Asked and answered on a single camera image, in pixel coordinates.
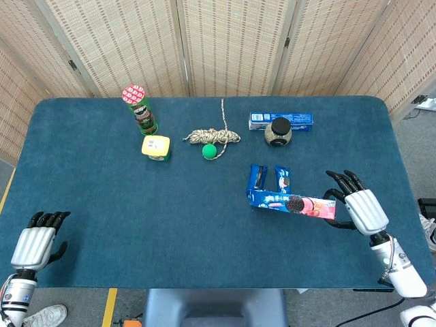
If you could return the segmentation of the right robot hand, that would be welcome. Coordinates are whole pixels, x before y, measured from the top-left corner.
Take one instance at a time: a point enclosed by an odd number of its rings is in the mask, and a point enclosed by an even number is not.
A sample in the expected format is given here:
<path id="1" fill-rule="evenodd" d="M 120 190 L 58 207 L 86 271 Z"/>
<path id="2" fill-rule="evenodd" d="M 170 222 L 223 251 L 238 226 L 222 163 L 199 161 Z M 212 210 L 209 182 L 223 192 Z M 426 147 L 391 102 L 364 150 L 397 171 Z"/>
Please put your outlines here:
<path id="1" fill-rule="evenodd" d="M 351 221 L 324 219 L 327 224 L 338 229 L 358 230 L 365 236 L 372 236 L 386 229 L 389 224 L 387 215 L 374 193 L 356 174 L 350 170 L 344 170 L 342 174 L 327 170 L 326 174 L 340 189 L 328 189 L 323 199 L 335 198 L 342 202 L 352 219 Z"/>

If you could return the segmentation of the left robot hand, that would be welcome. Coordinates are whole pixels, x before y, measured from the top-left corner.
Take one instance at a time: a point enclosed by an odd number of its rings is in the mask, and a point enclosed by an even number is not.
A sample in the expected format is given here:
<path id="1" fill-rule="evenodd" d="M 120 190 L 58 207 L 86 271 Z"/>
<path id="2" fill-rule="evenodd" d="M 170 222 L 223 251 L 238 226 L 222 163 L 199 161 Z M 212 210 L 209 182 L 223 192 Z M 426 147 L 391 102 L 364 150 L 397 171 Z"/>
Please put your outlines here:
<path id="1" fill-rule="evenodd" d="M 11 259 L 12 267 L 23 271 L 39 272 L 48 264 L 61 259 L 68 243 L 61 243 L 58 251 L 52 252 L 55 237 L 64 220 L 70 216 L 69 211 L 55 213 L 35 213 L 22 230 Z"/>

